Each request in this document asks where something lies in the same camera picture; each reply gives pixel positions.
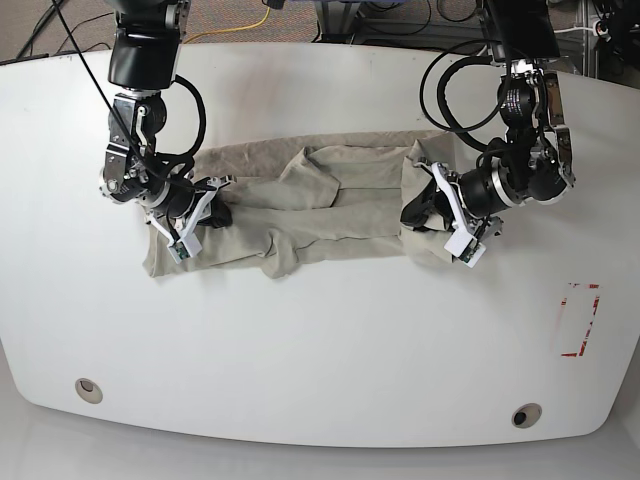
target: grey floor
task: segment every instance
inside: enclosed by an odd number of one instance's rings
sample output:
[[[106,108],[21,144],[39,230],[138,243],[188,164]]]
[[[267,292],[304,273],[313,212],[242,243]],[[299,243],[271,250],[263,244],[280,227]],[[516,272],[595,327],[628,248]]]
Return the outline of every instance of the grey floor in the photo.
[[[476,0],[439,0],[444,13],[453,18],[468,15]],[[571,27],[575,23],[575,0],[552,9],[556,28]],[[384,14],[395,19],[416,21],[428,16],[431,5],[433,20],[439,20],[436,0],[408,0],[400,8]],[[14,58],[31,34],[50,0],[0,0],[0,61]],[[70,26],[111,11],[104,0],[68,0],[63,7]],[[252,24],[260,20],[265,7],[260,0],[194,0],[189,18],[189,34],[213,29]],[[113,17],[108,16],[81,26],[76,38],[81,48],[99,42],[113,45]],[[311,1],[288,1],[282,11],[272,11],[269,19],[259,28],[243,32],[212,35],[203,42],[309,42],[316,34],[316,14]],[[65,35],[57,19],[43,31],[34,46],[34,54],[54,53]]]

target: cloth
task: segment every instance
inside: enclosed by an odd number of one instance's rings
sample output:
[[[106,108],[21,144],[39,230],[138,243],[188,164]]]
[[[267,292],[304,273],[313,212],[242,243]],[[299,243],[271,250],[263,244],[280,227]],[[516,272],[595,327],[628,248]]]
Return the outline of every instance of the cloth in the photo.
[[[451,262],[442,248],[449,233],[401,228],[400,213],[431,179],[413,164],[427,159],[453,168],[453,152],[451,135],[425,131],[306,136],[201,152],[195,178],[238,177],[220,194],[234,223],[198,227],[203,251],[181,264],[151,228],[144,267],[158,277],[257,266],[279,278],[322,260],[407,254],[423,265]],[[437,218],[429,226],[444,230]]]

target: yellow cable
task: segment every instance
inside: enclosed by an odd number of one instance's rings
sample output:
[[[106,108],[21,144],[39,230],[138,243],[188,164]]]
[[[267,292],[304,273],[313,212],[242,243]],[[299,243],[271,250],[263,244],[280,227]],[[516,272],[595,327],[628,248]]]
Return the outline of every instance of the yellow cable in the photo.
[[[267,7],[267,13],[265,13],[264,18],[262,20],[260,20],[258,23],[254,23],[253,25],[247,25],[245,27],[224,28],[222,30],[211,30],[210,32],[198,33],[197,35],[194,35],[193,37],[187,39],[187,41],[184,42],[184,43],[186,45],[187,43],[192,43],[192,42],[196,41],[199,38],[206,37],[208,35],[216,35],[218,33],[230,33],[230,32],[240,32],[242,30],[251,30],[252,28],[259,27],[264,22],[266,22],[267,18],[269,18],[269,13],[270,12],[271,12],[271,8]]]

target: white table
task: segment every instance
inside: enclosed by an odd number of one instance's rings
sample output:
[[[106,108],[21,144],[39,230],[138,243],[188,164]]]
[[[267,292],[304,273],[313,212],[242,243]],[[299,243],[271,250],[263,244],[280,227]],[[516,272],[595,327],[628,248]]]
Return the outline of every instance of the white table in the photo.
[[[108,56],[89,58],[106,79]],[[214,146],[428,129],[417,88],[433,58],[197,45],[184,49],[179,72],[203,94],[205,145]],[[492,108],[499,74],[474,67],[452,81],[463,123]],[[256,270],[156,281],[140,265],[139,209],[98,194],[107,111],[78,59],[1,68],[0,338],[20,393],[120,423],[305,445],[471,445],[594,431],[640,335],[640,93],[575,76],[562,76],[561,88],[578,186],[557,205],[505,213],[505,235],[473,271],[386,259],[305,266],[283,281]],[[164,98],[159,146],[181,151],[195,134],[195,106],[179,87]],[[490,127],[484,140],[504,129]],[[575,294],[569,282],[601,286],[588,347],[575,358],[561,353],[580,348],[591,292]],[[572,308],[558,322],[567,295]],[[83,377],[104,391],[99,405],[76,394]],[[511,417],[527,403],[540,404],[542,418],[517,429]]]

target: round hole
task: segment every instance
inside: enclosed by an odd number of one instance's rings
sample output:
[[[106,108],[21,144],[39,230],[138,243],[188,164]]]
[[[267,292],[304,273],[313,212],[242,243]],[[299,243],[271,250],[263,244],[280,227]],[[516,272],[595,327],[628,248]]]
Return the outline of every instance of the round hole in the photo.
[[[102,401],[103,395],[100,387],[95,382],[86,378],[76,381],[76,392],[85,402],[97,405]]]
[[[533,427],[542,416],[542,407],[537,403],[529,403],[515,411],[511,423],[516,428]]]
[[[93,383],[87,382],[86,380],[80,380],[80,386],[85,392],[93,392]]]
[[[518,412],[513,416],[513,423],[516,424],[516,427],[522,425],[527,421],[527,414],[524,412]]]

